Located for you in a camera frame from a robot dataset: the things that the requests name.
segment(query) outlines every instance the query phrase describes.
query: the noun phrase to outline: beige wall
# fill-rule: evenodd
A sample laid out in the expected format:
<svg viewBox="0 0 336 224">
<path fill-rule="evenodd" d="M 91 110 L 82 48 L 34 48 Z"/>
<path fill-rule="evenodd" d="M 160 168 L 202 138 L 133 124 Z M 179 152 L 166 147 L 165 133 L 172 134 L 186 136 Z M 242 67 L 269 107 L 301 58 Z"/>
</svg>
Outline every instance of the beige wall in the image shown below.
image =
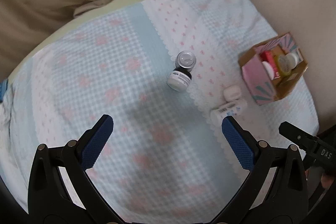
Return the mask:
<svg viewBox="0 0 336 224">
<path fill-rule="evenodd" d="M 305 80 L 320 130 L 336 123 L 336 0 L 251 0 L 278 33 L 290 30 L 309 62 Z"/>
</svg>

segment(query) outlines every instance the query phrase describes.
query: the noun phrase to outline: cardboard box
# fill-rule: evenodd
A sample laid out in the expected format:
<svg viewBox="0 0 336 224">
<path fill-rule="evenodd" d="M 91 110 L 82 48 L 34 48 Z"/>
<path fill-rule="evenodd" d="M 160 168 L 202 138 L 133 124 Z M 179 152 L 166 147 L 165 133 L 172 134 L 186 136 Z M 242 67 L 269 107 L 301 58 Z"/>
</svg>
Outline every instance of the cardboard box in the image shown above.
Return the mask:
<svg viewBox="0 0 336 224">
<path fill-rule="evenodd" d="M 284 54 L 295 52 L 300 63 L 291 74 L 281 79 L 271 80 L 265 70 L 259 54 L 264 51 L 283 51 Z M 267 104 L 285 98 L 291 93 L 299 78 L 308 68 L 308 63 L 302 56 L 291 33 L 286 33 L 254 45 L 238 61 L 243 79 L 258 105 Z"/>
</svg>

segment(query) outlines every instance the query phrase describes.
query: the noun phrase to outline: silver bolt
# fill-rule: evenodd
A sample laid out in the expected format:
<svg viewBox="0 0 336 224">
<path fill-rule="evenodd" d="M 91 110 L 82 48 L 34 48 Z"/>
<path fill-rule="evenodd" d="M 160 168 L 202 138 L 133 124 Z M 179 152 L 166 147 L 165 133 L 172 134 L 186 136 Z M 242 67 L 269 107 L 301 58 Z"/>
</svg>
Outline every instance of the silver bolt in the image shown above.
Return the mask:
<svg viewBox="0 0 336 224">
<path fill-rule="evenodd" d="M 267 143 L 265 141 L 260 141 L 259 146 L 265 148 L 267 147 Z"/>
<path fill-rule="evenodd" d="M 77 143 L 77 141 L 76 141 L 76 140 L 71 140 L 71 141 L 68 141 L 68 146 L 70 146 L 70 147 L 73 147 L 73 146 L 75 146 L 75 145 L 76 145 L 76 143 Z"/>
<path fill-rule="evenodd" d="M 38 150 L 43 150 L 44 148 L 45 148 L 45 144 L 44 144 L 44 143 L 41 143 L 41 144 L 37 147 Z"/>
<path fill-rule="evenodd" d="M 293 151 L 296 151 L 296 150 L 297 150 L 297 146 L 296 146 L 296 145 L 293 145 L 293 144 L 291 144 L 290 148 L 291 148 Z"/>
</svg>

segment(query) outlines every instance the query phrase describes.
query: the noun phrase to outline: bed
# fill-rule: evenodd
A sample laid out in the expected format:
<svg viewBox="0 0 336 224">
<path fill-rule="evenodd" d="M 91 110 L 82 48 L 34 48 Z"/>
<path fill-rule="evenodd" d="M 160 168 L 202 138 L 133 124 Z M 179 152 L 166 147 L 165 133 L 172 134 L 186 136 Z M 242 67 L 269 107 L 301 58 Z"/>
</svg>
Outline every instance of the bed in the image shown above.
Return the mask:
<svg viewBox="0 0 336 224">
<path fill-rule="evenodd" d="M 109 114 L 114 132 L 87 173 L 110 206 L 126 222 L 209 222 L 247 176 L 209 119 L 225 87 L 242 88 L 248 109 L 237 120 L 257 140 L 287 147 L 283 121 L 318 131 L 303 78 L 291 95 L 263 106 L 241 78 L 239 54 L 275 35 L 249 0 L 113 0 L 83 14 L 10 75 L 0 105 L 1 178 L 27 211 L 38 144 L 63 146 Z M 182 50 L 198 62 L 188 91 L 177 93 L 165 81 Z"/>
</svg>

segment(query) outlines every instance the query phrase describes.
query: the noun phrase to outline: blue textured pad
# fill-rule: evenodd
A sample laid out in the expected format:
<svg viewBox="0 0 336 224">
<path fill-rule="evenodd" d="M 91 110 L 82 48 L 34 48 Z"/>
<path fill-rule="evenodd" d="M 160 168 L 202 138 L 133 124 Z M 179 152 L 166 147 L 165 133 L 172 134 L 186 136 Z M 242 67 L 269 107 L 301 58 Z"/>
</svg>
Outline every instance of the blue textured pad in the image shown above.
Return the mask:
<svg viewBox="0 0 336 224">
<path fill-rule="evenodd" d="M 254 153 L 228 117 L 223 119 L 222 133 L 231 146 L 231 149 L 235 153 L 241 166 L 246 170 L 252 171 L 254 168 Z"/>
<path fill-rule="evenodd" d="M 83 170 L 93 167 L 100 152 L 103 150 L 107 140 L 112 134 L 112 131 L 113 119 L 112 117 L 108 116 L 82 150 L 81 166 Z"/>
<path fill-rule="evenodd" d="M 7 90 L 7 85 L 8 85 L 8 79 L 5 79 L 4 81 L 0 83 L 0 103 L 2 103 L 3 101 L 3 97 Z"/>
</svg>

